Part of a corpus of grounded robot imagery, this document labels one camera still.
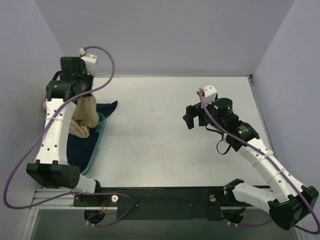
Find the beige t shirt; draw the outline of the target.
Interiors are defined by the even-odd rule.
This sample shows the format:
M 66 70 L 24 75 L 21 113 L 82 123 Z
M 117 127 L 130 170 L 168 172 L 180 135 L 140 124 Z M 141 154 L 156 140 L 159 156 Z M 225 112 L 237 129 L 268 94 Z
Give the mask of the beige t shirt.
M 78 98 L 69 121 L 68 133 L 82 139 L 88 138 L 89 129 L 95 128 L 100 120 L 96 106 L 97 100 L 93 94 Z

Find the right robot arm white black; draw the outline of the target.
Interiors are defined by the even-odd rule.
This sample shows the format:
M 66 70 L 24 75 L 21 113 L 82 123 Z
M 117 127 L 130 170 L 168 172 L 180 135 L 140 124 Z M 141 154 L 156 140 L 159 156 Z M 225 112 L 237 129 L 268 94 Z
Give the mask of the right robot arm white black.
M 320 223 L 314 212 L 319 192 L 295 179 L 268 149 L 257 131 L 233 112 L 229 98 L 217 98 L 205 105 L 203 101 L 186 107 L 182 117 L 189 129 L 198 118 L 200 127 L 211 125 L 230 148 L 245 158 L 270 187 L 270 191 L 254 187 L 241 179 L 225 186 L 223 199 L 229 205 L 243 202 L 269 213 L 280 228 L 289 230 L 308 215 Z

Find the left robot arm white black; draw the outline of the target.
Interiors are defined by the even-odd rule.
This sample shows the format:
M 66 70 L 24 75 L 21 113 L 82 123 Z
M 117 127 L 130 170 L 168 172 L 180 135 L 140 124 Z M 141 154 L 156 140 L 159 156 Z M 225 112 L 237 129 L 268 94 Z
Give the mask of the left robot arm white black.
M 46 86 L 45 134 L 34 163 L 27 164 L 26 172 L 45 188 L 67 188 L 86 193 L 85 200 L 98 206 L 103 193 L 97 182 L 81 175 L 78 166 L 69 165 L 67 142 L 72 115 L 76 109 L 76 95 L 87 95 L 92 89 L 97 57 L 61 57 L 61 70 Z

